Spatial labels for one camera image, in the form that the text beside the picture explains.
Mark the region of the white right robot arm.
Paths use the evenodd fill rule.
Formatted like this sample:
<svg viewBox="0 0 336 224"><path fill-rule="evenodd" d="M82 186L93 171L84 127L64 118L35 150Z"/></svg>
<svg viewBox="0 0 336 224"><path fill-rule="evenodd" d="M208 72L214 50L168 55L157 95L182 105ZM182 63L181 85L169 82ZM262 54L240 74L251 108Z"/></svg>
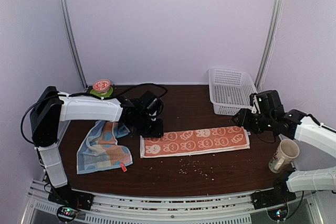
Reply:
<svg viewBox="0 0 336 224"><path fill-rule="evenodd" d="M235 125L247 131L260 134L273 132L312 145L335 157L335 130L319 123L311 114L298 110L284 112L271 109L253 113L250 109L240 109L233 117ZM279 204L289 196L289 192L309 190L335 191L335 167L308 171L296 170L286 177L285 184L279 184L269 192L272 203Z"/></svg>

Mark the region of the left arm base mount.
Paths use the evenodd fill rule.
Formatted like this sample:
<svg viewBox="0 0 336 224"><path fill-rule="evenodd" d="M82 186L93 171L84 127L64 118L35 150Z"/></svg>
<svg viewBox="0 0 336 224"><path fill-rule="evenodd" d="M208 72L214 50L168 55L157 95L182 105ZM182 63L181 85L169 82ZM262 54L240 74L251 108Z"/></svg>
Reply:
<svg viewBox="0 0 336 224"><path fill-rule="evenodd" d="M56 217L62 223L74 221L81 210L90 210L93 199L93 194L73 190L70 185L59 188L50 185L48 200L60 205Z"/></svg>

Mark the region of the blue patchwork towel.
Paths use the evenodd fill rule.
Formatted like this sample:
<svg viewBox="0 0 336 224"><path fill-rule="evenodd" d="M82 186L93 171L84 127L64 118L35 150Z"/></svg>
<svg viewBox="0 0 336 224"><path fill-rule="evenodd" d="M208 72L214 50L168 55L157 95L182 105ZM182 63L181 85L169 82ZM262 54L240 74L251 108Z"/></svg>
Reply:
<svg viewBox="0 0 336 224"><path fill-rule="evenodd" d="M77 151L77 174L90 174L110 169L127 170L133 164L131 151L118 144L130 130L123 124L96 121Z"/></svg>

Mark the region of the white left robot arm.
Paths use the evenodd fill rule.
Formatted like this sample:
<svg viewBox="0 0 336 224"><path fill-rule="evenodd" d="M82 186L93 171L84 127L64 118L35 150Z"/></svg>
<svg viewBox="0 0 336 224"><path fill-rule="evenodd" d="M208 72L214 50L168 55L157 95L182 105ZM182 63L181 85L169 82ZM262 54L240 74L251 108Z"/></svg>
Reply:
<svg viewBox="0 0 336 224"><path fill-rule="evenodd" d="M139 98L129 99L123 93L113 97L98 97L91 93L64 93L48 86L30 108L32 143L40 154L49 181L56 188L54 194L64 205L71 205L76 197L68 188L59 149L59 123L73 120L102 120L118 122L133 128L145 138L161 138L163 111L160 96L151 91Z"/></svg>

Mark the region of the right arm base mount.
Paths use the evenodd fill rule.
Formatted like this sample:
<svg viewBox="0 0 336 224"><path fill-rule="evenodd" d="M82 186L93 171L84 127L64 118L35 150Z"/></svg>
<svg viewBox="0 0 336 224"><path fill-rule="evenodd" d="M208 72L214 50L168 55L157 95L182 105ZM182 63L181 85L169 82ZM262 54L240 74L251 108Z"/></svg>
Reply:
<svg viewBox="0 0 336 224"><path fill-rule="evenodd" d="M255 210L266 209L268 217L276 222L285 221L289 216L289 202L296 199L296 194L289 191L284 179L277 179L272 189L256 190L251 194Z"/></svg>

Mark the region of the orange bunny pattern towel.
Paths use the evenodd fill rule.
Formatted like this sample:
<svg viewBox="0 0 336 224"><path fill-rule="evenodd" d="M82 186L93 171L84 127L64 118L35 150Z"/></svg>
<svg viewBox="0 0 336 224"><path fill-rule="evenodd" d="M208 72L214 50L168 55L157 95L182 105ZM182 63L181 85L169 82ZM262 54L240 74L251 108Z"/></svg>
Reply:
<svg viewBox="0 0 336 224"><path fill-rule="evenodd" d="M161 138L140 137L140 157L192 156L250 148L248 132L237 126L166 132Z"/></svg>

